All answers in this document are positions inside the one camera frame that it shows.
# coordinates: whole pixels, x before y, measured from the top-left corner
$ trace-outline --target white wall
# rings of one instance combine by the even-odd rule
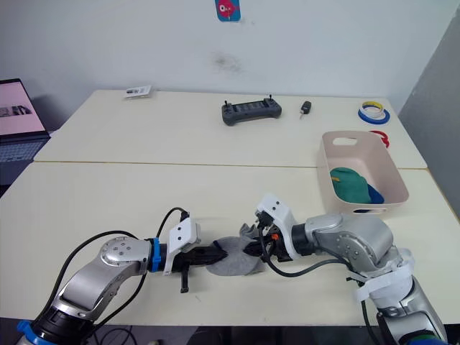
[[[222,23],[213,0],[0,0],[0,78],[22,78],[56,122],[94,89],[148,83],[387,96],[399,111],[458,5],[241,0]]]

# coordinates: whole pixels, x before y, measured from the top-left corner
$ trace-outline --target gray cloth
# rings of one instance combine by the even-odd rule
[[[243,224],[239,230],[239,237],[223,237],[217,243],[227,252],[227,257],[215,264],[206,266],[206,269],[214,275],[235,276],[250,275],[261,272],[264,269],[259,257],[252,257],[243,252],[244,248],[254,240],[257,230],[252,226]]]

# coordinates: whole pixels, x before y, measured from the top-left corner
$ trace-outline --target laptop screen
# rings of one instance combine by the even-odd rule
[[[18,80],[0,82],[0,135],[44,130],[22,83]]]

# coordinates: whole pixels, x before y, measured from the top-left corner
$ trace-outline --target basket handle hole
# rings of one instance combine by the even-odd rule
[[[356,145],[358,140],[356,138],[335,138],[332,141],[334,145],[341,145],[341,146],[353,146]]]
[[[353,213],[367,213],[367,214],[379,214],[384,213],[387,209],[386,208],[376,208],[373,210],[354,210]]]

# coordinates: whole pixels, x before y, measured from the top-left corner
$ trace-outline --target robotic arm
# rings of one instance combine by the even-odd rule
[[[264,197],[256,216],[262,246],[271,242],[271,251],[280,262],[323,252],[345,259],[351,278],[360,286],[356,299],[371,298],[388,344],[405,344],[428,334],[447,341],[441,320],[413,277],[411,253],[393,244],[392,232],[378,217],[326,214],[298,224],[290,209],[274,195]]]
[[[376,305],[387,344],[405,344],[422,335],[447,341],[441,320],[413,277],[410,252],[393,245],[390,229],[376,216],[326,214],[298,224],[290,209],[274,195],[264,197],[256,216],[259,238],[248,244],[244,250],[247,254],[262,257],[270,267],[274,266],[270,255],[284,262],[305,255],[332,254],[347,265],[351,279],[359,283],[357,300],[371,298]],[[139,240],[128,236],[107,241],[32,324],[21,321],[18,329],[24,335],[17,344],[84,344],[98,328],[94,322],[120,285],[135,275],[144,279],[148,272],[182,272],[180,291],[188,292],[191,265],[212,265],[227,256],[215,246],[197,247],[199,235],[199,225],[187,214],[170,231],[167,244],[160,244],[158,238]]]
[[[170,231],[167,244],[158,238],[120,236],[107,241],[96,258],[76,272],[36,321],[21,321],[24,335],[18,345],[80,345],[97,329],[93,325],[128,278],[148,272],[182,272],[181,292],[188,292],[191,265],[211,265],[226,253],[216,248],[197,247],[199,225],[183,219]]]

